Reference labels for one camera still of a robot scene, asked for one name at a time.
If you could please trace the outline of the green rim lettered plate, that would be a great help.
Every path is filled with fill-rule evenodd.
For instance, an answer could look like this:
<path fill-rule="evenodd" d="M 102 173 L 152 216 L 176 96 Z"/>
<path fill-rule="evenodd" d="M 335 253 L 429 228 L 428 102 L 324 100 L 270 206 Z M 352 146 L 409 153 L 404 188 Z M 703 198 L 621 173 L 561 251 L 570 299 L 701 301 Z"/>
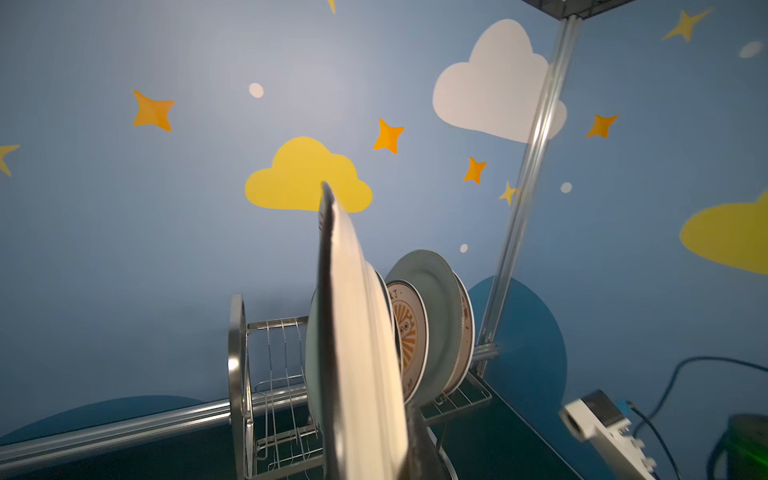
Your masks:
<path fill-rule="evenodd" d="M 374 272 L 375 272 L 375 274 L 376 274 L 376 276 L 377 276 L 377 278 L 379 280 L 379 283 L 381 285 L 381 289 L 382 289 L 382 292 L 383 292 L 384 300 L 385 300 L 385 303 L 386 303 L 386 306 L 387 306 L 389 321 L 390 321 L 390 324 L 391 324 L 391 329 L 392 329 L 393 336 L 394 336 L 394 341 L 395 341 L 395 350 L 396 350 L 396 357 L 397 357 L 397 362 L 398 362 L 398 369 L 399 369 L 399 372 L 400 372 L 400 375 L 401 375 L 401 378 L 402 378 L 403 358 L 402 358 L 401 338 L 400 338 L 400 333 L 399 333 L 399 328 L 398 328 L 398 321 L 395 318 L 394 308 L 393 308 L 393 305 L 392 305 L 391 297 L 390 297 L 389 290 L 388 290 L 388 287 L 386 285 L 386 282 L 385 282 L 384 278 L 382 277 L 382 275 L 375 268 L 374 268 Z"/>

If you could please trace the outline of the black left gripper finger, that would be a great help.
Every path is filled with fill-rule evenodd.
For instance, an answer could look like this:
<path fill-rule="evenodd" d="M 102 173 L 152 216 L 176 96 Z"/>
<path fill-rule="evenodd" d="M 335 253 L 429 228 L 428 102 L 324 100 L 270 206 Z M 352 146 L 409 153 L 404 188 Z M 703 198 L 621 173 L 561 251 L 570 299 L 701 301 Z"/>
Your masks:
<path fill-rule="evenodd" d="M 449 479 L 419 409 L 407 403 L 405 412 L 409 444 L 405 479 Z"/>

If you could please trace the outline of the white red-berry plate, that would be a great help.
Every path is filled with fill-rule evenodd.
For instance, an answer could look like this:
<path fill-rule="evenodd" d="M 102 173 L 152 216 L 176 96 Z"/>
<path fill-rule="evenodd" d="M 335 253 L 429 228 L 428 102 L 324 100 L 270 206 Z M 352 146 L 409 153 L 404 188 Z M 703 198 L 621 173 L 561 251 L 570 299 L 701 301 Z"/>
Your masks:
<path fill-rule="evenodd" d="M 320 427 L 329 479 L 403 479 L 409 438 L 385 291 L 322 183 L 316 288 Z"/>

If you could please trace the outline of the orange sunburst plate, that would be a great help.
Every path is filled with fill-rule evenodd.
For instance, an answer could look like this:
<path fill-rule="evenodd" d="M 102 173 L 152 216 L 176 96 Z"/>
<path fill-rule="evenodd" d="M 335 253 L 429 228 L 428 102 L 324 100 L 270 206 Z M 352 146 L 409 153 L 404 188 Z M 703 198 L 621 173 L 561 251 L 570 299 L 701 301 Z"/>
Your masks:
<path fill-rule="evenodd" d="M 401 380 L 406 403 L 415 396 L 427 363 L 428 315 L 416 288 L 404 280 L 387 283 L 400 341 Z"/>

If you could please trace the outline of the plain pale green plate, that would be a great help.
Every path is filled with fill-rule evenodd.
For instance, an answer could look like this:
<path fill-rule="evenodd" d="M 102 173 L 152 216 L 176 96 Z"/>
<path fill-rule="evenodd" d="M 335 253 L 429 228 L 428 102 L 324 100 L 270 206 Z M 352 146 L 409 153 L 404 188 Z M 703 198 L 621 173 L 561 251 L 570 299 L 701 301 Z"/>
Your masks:
<path fill-rule="evenodd" d="M 429 330 L 424 375 L 411 403 L 422 407 L 446 391 L 459 359 L 463 313 L 461 290 L 448 262 L 431 250 L 419 249 L 402 257 L 386 281 L 405 281 L 419 293 Z"/>

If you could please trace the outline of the white cloud motif plate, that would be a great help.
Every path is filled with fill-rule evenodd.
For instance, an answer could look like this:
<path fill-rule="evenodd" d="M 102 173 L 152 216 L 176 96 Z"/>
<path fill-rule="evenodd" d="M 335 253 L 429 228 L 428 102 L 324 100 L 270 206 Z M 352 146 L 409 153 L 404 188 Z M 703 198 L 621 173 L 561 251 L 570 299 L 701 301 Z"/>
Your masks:
<path fill-rule="evenodd" d="M 465 284 L 457 274 L 454 274 L 457 285 L 460 288 L 461 293 L 461 305 L 462 305 L 462 329 L 461 329 L 461 344 L 456 364 L 454 366 L 452 375 L 443 390 L 443 393 L 448 396 L 456 391 L 463 380 L 465 379 L 469 367 L 472 363 L 472 358 L 475 348 L 475 319 L 474 311 L 469 297 L 468 290 Z"/>

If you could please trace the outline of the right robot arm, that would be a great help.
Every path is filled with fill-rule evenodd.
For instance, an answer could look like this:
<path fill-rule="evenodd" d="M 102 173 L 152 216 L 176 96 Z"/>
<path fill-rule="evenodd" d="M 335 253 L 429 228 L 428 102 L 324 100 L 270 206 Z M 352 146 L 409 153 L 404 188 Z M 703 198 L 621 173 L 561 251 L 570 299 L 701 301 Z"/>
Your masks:
<path fill-rule="evenodd" d="M 727 479 L 767 478 L 767 416 L 735 414 L 710 453 L 706 478 L 715 478 L 720 457 L 726 456 Z"/>

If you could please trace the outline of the light green flower plate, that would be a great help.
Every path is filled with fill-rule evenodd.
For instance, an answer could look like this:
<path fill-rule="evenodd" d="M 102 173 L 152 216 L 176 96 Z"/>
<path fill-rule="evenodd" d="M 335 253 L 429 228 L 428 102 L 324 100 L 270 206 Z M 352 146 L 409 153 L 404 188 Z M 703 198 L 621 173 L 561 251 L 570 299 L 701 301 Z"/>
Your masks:
<path fill-rule="evenodd" d="M 318 428 L 322 425 L 319 348 L 317 294 L 313 293 L 306 328 L 305 384 L 310 416 L 313 424 Z"/>

